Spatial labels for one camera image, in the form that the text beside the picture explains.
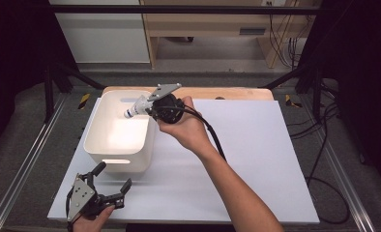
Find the floor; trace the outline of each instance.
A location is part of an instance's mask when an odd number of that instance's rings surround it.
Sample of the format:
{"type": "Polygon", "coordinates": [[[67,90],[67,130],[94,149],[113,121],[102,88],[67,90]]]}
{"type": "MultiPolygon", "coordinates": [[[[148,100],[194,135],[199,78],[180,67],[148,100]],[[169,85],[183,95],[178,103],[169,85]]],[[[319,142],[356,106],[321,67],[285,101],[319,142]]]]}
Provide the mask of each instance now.
{"type": "MultiPolygon", "coordinates": [[[[80,64],[80,67],[85,74],[104,85],[156,86],[158,83],[180,82],[184,86],[253,88],[263,86],[290,70],[281,63],[275,69],[268,69],[254,38],[194,38],[192,43],[185,38],[164,38],[161,39],[158,62],[154,69],[147,64],[80,64]]],[[[294,91],[296,81],[292,79],[273,90],[291,134],[308,128],[312,123],[307,108],[311,95],[297,95],[294,91]],[[291,103],[286,101],[286,96],[290,97],[291,103]]],[[[5,194],[16,200],[8,207],[5,205],[10,209],[2,215],[5,222],[3,229],[6,231],[65,231],[61,229],[65,226],[63,223],[46,219],[47,209],[61,183],[61,173],[67,169],[73,156],[73,148],[85,127],[93,101],[88,101],[85,110],[76,110],[75,106],[84,93],[91,93],[92,98],[101,94],[77,79],[72,78],[72,82],[74,90],[66,96],[64,109],[49,132],[48,140],[42,141],[44,148],[37,152],[32,171],[23,175],[25,180],[22,185],[10,188],[20,189],[19,194],[13,194],[8,189],[22,168],[22,163],[28,159],[30,147],[43,126],[44,87],[37,85],[16,98],[15,114],[0,139],[0,203],[5,199],[5,194]]],[[[337,88],[333,80],[325,80],[325,83],[331,88],[337,88]]],[[[323,94],[323,110],[332,102],[331,95],[323,94]]],[[[342,168],[350,182],[350,189],[355,191],[353,196],[357,196],[356,201],[349,199],[349,202],[357,203],[360,200],[362,207],[350,205],[353,211],[349,219],[341,224],[322,221],[319,225],[311,226],[286,225],[286,231],[381,231],[380,177],[373,166],[360,163],[357,148],[353,145],[346,126],[339,119],[339,111],[335,111],[334,117],[329,120],[328,129],[329,146],[317,165],[315,176],[340,189],[343,180],[335,173],[342,168]],[[363,228],[358,224],[360,219],[357,216],[362,212],[357,210],[365,211],[367,217],[364,219],[367,221],[364,222],[371,222],[371,227],[363,228]]],[[[303,134],[304,137],[292,136],[305,176],[313,167],[320,150],[324,134],[321,131],[303,134]]],[[[346,217],[343,201],[333,188],[314,181],[310,192],[319,216],[334,221],[346,217]]],[[[106,228],[121,227],[109,224],[106,228]]]]}

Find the white storage bin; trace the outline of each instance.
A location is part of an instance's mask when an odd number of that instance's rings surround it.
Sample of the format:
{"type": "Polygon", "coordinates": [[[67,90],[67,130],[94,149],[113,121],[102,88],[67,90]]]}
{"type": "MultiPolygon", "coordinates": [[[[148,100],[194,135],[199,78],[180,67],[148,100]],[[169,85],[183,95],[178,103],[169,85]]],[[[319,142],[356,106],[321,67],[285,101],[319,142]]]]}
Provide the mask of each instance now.
{"type": "Polygon", "coordinates": [[[103,94],[89,125],[85,151],[106,172],[143,172],[151,162],[156,122],[148,115],[127,119],[124,112],[147,91],[114,90],[103,94]]]}

